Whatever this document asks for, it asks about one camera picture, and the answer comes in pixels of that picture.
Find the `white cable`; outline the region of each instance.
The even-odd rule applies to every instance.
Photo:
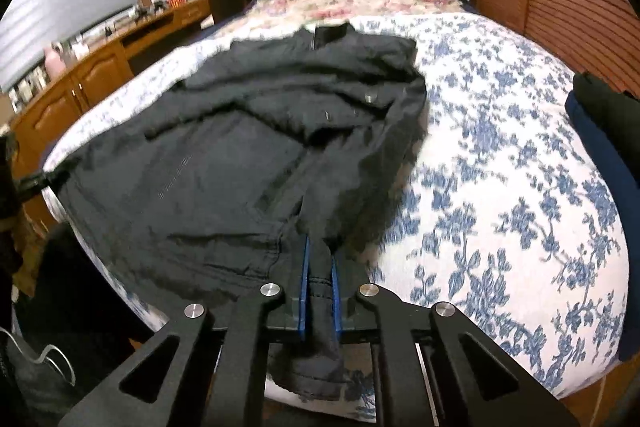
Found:
[[[5,330],[4,328],[0,328],[0,332],[6,334],[12,341],[12,343],[14,343],[14,346],[18,349],[18,351],[20,351],[20,354],[29,362],[31,363],[43,363],[43,362],[49,362],[50,365],[53,366],[53,368],[59,372],[60,375],[62,375],[62,378],[65,379],[66,383],[69,383],[72,387],[74,387],[76,385],[76,373],[74,372],[74,368],[71,365],[71,362],[69,362],[69,359],[65,356],[65,354],[60,351],[56,346],[53,346],[52,344],[49,344],[48,346],[46,346],[43,350],[42,353],[40,354],[40,356],[37,359],[32,359],[31,357],[29,357],[29,355],[25,354],[25,352],[22,350],[22,348],[20,348],[18,342],[14,339],[14,336],[9,333],[9,331]],[[69,367],[69,371],[71,372],[71,380],[67,380],[65,374],[61,371],[61,369],[58,367],[57,363],[55,363],[51,357],[48,357],[47,355],[49,354],[50,351],[57,351],[60,356],[65,359],[66,365],[68,365]]]
[[[589,427],[593,427],[596,422],[596,418],[598,416],[598,411],[600,410],[600,404],[602,402],[602,395],[604,394],[604,388],[607,384],[607,375],[602,377],[600,380],[600,390],[598,391],[598,398],[596,399],[596,406],[593,409],[593,414],[591,415],[591,421],[589,422]]]

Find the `blue floral bedsheet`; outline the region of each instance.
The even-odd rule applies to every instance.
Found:
[[[398,172],[398,204],[361,253],[370,279],[405,301],[453,302],[556,396],[616,361],[628,283],[626,242],[609,190],[564,111],[573,73],[527,39],[474,14],[356,17],[360,31],[417,41],[429,104],[424,137]],[[52,169],[101,131],[150,105],[230,38],[180,48],[78,121]],[[65,216],[52,192],[47,204]],[[131,294],[79,240],[131,308],[157,330],[166,318]],[[267,381],[266,395],[362,420],[375,416],[367,346],[346,346],[343,400],[305,401]]]

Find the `wooden desk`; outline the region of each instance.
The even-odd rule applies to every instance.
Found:
[[[130,59],[175,32],[196,26],[209,15],[208,0],[191,0],[183,6],[124,28],[79,60],[18,114],[11,123],[18,142],[14,178],[38,170],[47,145],[59,139],[84,113],[129,82],[134,73]],[[42,196],[24,205],[33,224],[47,232],[55,220]]]

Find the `black jacket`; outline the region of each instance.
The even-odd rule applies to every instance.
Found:
[[[314,238],[314,334],[271,372],[298,393],[338,398],[331,253],[364,212],[382,210],[417,138],[425,85],[414,51],[349,25],[233,42],[75,152],[58,197],[107,268],[170,317],[194,301],[228,312],[298,265],[291,237]]]
[[[615,92],[591,73],[574,76],[575,98],[609,138],[640,184],[640,103],[630,93]]]

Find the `metal screw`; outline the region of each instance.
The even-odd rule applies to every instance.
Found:
[[[456,312],[456,307],[450,302],[439,302],[436,304],[436,313],[440,317],[450,317]]]
[[[262,288],[260,288],[260,293],[265,297],[273,297],[274,295],[280,293],[280,286],[278,286],[274,282],[268,282],[267,284],[262,285]]]
[[[184,309],[184,314],[190,319],[197,319],[204,313],[204,306],[202,304],[189,304]]]
[[[360,293],[365,297],[373,297],[373,295],[378,295],[380,288],[378,288],[375,284],[370,282],[363,284],[360,286]]]

